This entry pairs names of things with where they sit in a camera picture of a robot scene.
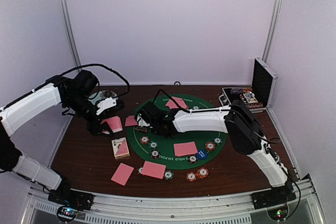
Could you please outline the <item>red playing card deck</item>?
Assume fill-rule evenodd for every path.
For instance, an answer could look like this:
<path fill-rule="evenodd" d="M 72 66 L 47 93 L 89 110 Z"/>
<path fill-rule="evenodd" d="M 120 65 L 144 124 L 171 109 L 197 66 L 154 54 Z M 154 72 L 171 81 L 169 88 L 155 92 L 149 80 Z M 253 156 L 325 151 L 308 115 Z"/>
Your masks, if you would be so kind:
<path fill-rule="evenodd" d="M 123 130 L 119 116 L 113 116 L 111 118 L 104 119 L 101 124 L 104 124 L 105 122 L 107 122 L 113 133 L 121 132 Z"/>

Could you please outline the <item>triangular black red dealer button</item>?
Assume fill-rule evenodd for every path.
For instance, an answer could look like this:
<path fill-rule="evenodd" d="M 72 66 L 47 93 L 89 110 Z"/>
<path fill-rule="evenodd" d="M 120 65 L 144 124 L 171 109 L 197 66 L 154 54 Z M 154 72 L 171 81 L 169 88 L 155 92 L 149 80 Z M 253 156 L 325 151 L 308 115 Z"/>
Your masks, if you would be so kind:
<path fill-rule="evenodd" d="M 142 133 L 147 133 L 148 132 L 147 127 L 142 127 L 142 126 L 136 126 L 134 128 L 134 130 L 137 131 L 137 132 L 142 132 Z"/>

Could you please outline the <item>red chips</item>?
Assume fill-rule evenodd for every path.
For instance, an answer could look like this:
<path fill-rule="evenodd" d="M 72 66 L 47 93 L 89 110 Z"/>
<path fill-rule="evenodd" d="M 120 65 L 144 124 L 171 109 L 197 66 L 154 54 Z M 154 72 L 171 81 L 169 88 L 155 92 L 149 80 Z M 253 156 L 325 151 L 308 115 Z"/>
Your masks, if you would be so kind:
<path fill-rule="evenodd" d="M 197 174 L 194 173 L 194 172 L 188 172 L 186 174 L 186 179 L 189 181 L 189 182 L 194 182 L 197 180 Z"/>
<path fill-rule="evenodd" d="M 142 136 L 140 138 L 140 143 L 141 144 L 148 144 L 150 142 L 150 138 L 148 136 Z"/>
<path fill-rule="evenodd" d="M 213 151 L 216 148 L 216 145 L 213 142 L 207 142 L 205 144 L 205 149 L 207 151 Z"/>

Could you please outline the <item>black chips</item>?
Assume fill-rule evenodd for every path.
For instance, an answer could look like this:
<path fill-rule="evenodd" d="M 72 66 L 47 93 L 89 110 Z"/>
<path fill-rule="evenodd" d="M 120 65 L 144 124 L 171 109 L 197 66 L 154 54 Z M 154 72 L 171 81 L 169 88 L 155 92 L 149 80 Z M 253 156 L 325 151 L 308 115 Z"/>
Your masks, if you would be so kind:
<path fill-rule="evenodd" d="M 160 157 L 160 152 L 159 152 L 158 150 L 153 150 L 153 151 L 151 152 L 151 157 L 152 157 L 153 159 L 157 159 L 157 158 L 159 158 L 159 157 Z"/>
<path fill-rule="evenodd" d="M 194 164 L 194 163 L 196 163 L 197 161 L 198 161 L 198 158 L 197 158 L 196 155 L 190 155 L 190 156 L 188 157 L 188 162 L 191 163 L 191 164 Z"/>

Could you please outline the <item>blue small blind button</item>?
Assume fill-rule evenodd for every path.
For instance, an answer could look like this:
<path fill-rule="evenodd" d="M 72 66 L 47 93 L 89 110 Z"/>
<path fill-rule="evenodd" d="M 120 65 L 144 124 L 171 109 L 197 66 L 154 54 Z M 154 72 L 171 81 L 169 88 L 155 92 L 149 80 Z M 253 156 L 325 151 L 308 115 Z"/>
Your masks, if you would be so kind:
<path fill-rule="evenodd" d="M 205 150 L 199 150 L 199 151 L 196 153 L 196 157 L 197 157 L 199 160 L 205 160 L 205 159 L 207 159 L 207 157 L 208 157 L 207 151 L 205 151 Z"/>

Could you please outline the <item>black white chip stack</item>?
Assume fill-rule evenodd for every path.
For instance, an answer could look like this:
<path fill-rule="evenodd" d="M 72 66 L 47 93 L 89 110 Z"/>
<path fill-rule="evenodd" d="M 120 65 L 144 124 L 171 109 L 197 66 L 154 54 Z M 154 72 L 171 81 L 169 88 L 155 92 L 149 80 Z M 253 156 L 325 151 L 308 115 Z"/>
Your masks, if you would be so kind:
<path fill-rule="evenodd" d="M 138 174 L 139 175 L 143 175 L 143 167 L 139 167 L 138 169 L 137 169 L 137 172 L 138 172 Z"/>

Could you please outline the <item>orange chip stack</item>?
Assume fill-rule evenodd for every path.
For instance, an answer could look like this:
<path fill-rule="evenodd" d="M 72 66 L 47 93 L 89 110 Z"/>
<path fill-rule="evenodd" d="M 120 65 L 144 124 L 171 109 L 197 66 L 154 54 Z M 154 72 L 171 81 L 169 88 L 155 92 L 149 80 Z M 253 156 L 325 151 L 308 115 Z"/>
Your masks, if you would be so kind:
<path fill-rule="evenodd" d="M 206 178 L 209 175 L 209 171 L 208 171 L 207 168 L 202 167 L 202 168 L 197 170 L 196 174 L 197 174 L 198 178 L 203 179 L 203 178 Z"/>

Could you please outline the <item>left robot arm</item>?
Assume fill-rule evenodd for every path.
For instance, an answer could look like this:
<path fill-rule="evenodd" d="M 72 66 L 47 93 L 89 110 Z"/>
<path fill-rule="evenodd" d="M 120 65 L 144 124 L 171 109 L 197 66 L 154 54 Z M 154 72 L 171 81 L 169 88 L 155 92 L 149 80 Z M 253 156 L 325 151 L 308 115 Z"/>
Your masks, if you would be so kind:
<path fill-rule="evenodd" d="M 82 70 L 73 79 L 54 76 L 45 83 L 31 90 L 15 102 L 1 108 L 1 172 L 14 172 L 48 189 L 64 205 L 71 205 L 75 192 L 65 185 L 60 185 L 62 178 L 53 170 L 41 165 L 17 149 L 11 136 L 25 123 L 51 107 L 61 104 L 74 110 L 89 122 L 91 132 L 100 133 L 103 112 L 113 99 L 107 98 L 94 105 L 89 94 L 98 83 L 90 71 Z"/>

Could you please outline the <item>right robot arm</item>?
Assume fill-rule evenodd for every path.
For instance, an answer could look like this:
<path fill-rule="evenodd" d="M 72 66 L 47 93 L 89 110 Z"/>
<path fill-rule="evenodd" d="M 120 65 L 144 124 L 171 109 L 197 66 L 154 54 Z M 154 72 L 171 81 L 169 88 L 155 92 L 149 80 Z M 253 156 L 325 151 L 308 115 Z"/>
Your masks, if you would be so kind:
<path fill-rule="evenodd" d="M 267 177 L 271 188 L 269 199 L 279 204 L 289 196 L 292 179 L 272 150 L 271 142 L 263 133 L 260 123 L 240 100 L 232 104 L 209 109 L 159 109 L 147 102 L 136 114 L 138 126 L 149 127 L 164 137 L 185 132 L 223 132 L 228 134 L 234 150 L 251 158 Z"/>

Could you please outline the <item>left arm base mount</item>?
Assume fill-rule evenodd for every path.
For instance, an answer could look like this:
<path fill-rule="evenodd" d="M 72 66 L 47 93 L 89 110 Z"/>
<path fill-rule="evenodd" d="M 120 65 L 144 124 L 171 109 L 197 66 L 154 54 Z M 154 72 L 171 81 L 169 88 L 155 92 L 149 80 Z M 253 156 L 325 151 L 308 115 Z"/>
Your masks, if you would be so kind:
<path fill-rule="evenodd" d="M 65 193 L 62 193 L 58 190 L 51 190 L 48 196 L 48 200 L 60 205 L 70 206 L 71 208 L 83 211 L 91 209 L 94 195 L 72 189 Z"/>

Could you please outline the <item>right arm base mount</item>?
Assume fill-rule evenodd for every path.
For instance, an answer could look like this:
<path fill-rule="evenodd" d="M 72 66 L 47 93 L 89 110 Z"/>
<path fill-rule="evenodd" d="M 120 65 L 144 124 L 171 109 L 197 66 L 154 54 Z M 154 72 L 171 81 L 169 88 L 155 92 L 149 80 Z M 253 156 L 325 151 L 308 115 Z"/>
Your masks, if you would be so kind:
<path fill-rule="evenodd" d="M 254 209 L 269 208 L 281 204 L 285 204 L 288 201 L 295 200 L 296 194 L 294 191 L 286 191 L 284 189 L 270 189 L 252 193 L 251 195 Z"/>

